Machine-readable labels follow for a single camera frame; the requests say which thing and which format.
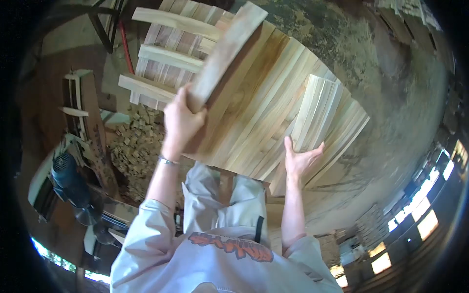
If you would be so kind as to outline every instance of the stack of wooden boards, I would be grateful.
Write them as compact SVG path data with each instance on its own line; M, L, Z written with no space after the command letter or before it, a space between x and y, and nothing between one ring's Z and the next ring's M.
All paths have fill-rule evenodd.
M454 74L453 51L438 22L420 0L375 0L368 6L395 39L434 54Z
M250 2L236 15L190 0L137 8L133 19L152 24L136 75L121 75L119 85L132 91L132 103L162 109L192 81L190 110L207 104L209 112L205 136L187 156L271 182L272 194L282 196L286 135L296 151L325 141L324 155L304 181L311 188L369 116L316 55L266 16Z

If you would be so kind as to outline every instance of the wrist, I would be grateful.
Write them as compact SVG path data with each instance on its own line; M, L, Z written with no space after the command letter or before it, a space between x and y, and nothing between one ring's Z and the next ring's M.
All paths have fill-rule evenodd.
M301 189L301 176L297 174L287 173L287 188Z
M180 145L166 139L163 141L163 146L161 147L161 156L163 158L168 161L179 162L181 154L182 149Z

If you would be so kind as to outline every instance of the silver bracelet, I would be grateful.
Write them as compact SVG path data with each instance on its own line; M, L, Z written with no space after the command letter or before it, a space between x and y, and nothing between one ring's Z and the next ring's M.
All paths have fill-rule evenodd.
M173 162L173 161L170 161L170 160L166 160L165 158L163 158L162 156L158 156L159 158L159 162L163 163L163 164L167 164L167 165L179 165L179 162Z

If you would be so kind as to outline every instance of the person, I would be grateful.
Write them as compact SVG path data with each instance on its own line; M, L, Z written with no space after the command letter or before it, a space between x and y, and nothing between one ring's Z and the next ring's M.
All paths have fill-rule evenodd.
M174 236L177 162L206 116L205 109L196 114L188 109L187 90L179 89L164 110L159 163L112 264L111 292L342 292L321 258L319 241L305 229L301 177L324 143L295 153L285 138L282 255L269 249L262 184L237 175L230 205L224 206L217 201L219 178L199 162L182 184L184 234Z

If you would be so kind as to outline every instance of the dirt floor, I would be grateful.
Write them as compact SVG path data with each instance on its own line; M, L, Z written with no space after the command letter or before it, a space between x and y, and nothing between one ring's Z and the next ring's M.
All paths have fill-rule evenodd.
M244 2L235 1L231 11ZM443 64L414 45L391 40L361 1L252 2L269 12L268 21L311 49L371 117L316 190L304 197L308 232L349 227L373 204L388 204L429 148L443 115ZM138 32L145 31L145 25L134 22L127 28L136 63L145 36ZM63 131L63 121L50 117L60 114L56 109L61 103L61 77L70 69L95 71L101 108L127 110L129 91L117 86L118 75L127 72L119 34L114 53L106 54L89 19L79 17L46 37L42 54L40 74L23 86L19 102L30 105L23 111L25 127L39 128L47 137L42 140L44 153L58 143Z
M245 1L236 1L236 11ZM443 115L442 63L393 41L361 1L253 0L267 20L315 53L371 120L304 197L308 231L351 226L374 203L388 204L409 181Z

